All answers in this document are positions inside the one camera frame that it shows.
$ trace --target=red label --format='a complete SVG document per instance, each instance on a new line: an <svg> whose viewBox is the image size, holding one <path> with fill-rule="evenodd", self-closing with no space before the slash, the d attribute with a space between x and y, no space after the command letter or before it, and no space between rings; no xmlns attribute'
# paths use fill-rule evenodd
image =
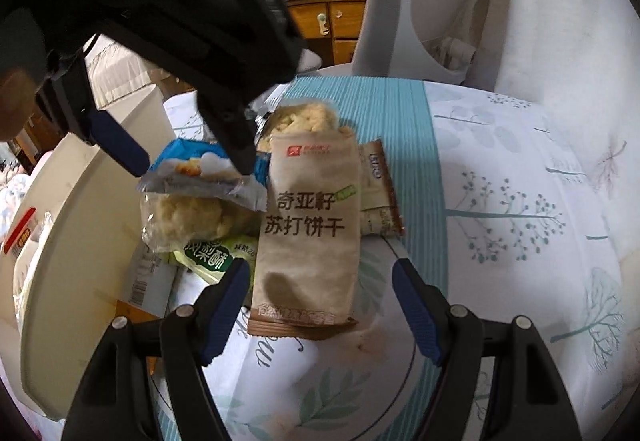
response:
<svg viewBox="0 0 640 441"><path fill-rule="evenodd" d="M287 157L295 157L299 156L302 151L302 147L300 145L293 145L287 148Z"/></svg>
<svg viewBox="0 0 640 441"><path fill-rule="evenodd" d="M8 238L4 241L4 244L2 244L2 251L4 251L5 255L9 252L9 249L14 245L14 243L16 243L18 238L21 235L23 235L24 228L28 227L28 224L30 223L30 220L32 218L33 218L33 222L31 223L31 228L36 227L38 222L37 220L35 220L35 212L36 212L35 208L29 208L24 214L24 216L20 219L20 221L18 221L18 224L14 228L14 231L12 231L9 234ZM26 239L28 238L29 238L29 235L27 235L27 237L23 237L24 241L26 241Z"/></svg>

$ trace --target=screw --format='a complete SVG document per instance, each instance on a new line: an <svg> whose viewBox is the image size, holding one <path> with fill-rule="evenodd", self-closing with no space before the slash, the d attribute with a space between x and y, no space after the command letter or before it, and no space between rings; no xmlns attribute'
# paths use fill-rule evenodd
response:
<svg viewBox="0 0 640 441"><path fill-rule="evenodd" d="M193 306L189 304L181 305L175 310L175 314L180 316L180 318L187 318L193 315Z"/></svg>
<svg viewBox="0 0 640 441"><path fill-rule="evenodd" d="M461 306L460 304L453 304L450 307L449 312L456 318L464 318L469 311L466 309L466 307Z"/></svg>
<svg viewBox="0 0 640 441"><path fill-rule="evenodd" d="M123 329L127 325L127 317L126 316L116 316L111 321L111 327L114 329Z"/></svg>
<svg viewBox="0 0 640 441"><path fill-rule="evenodd" d="M531 320L529 320L526 316L519 316L516 318L516 325L520 329L529 329L531 327Z"/></svg>

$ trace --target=cabinet drawer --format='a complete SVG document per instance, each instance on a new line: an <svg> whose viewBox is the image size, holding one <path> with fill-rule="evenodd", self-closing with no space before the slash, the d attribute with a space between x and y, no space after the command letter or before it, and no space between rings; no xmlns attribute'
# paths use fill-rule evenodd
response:
<svg viewBox="0 0 640 441"><path fill-rule="evenodd" d="M364 2L331 2L331 26L335 38L358 38Z"/></svg>
<svg viewBox="0 0 640 441"><path fill-rule="evenodd" d="M330 38L329 15L326 4L304 4L289 8L302 36L309 38Z"/></svg>
<svg viewBox="0 0 640 441"><path fill-rule="evenodd" d="M334 40L334 64L349 64L353 60L357 40Z"/></svg>

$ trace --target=blue snack wrapper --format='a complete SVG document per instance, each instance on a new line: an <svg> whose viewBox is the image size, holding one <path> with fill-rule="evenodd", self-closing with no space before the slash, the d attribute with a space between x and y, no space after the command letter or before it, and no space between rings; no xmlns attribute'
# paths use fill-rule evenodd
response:
<svg viewBox="0 0 640 441"><path fill-rule="evenodd" d="M142 176L138 189L145 193L225 199L254 212L264 212L270 158L270 154L258 152L254 173L242 176L220 145L175 139Z"/></svg>

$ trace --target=cabinet knob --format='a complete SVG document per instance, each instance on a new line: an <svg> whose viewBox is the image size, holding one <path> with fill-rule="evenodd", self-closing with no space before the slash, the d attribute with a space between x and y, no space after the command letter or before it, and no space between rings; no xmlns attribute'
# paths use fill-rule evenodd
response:
<svg viewBox="0 0 640 441"><path fill-rule="evenodd" d="M326 26L326 15L324 13L319 13L316 17L318 19L318 24L320 25L320 34L322 36L326 36L329 34L329 28Z"/></svg>

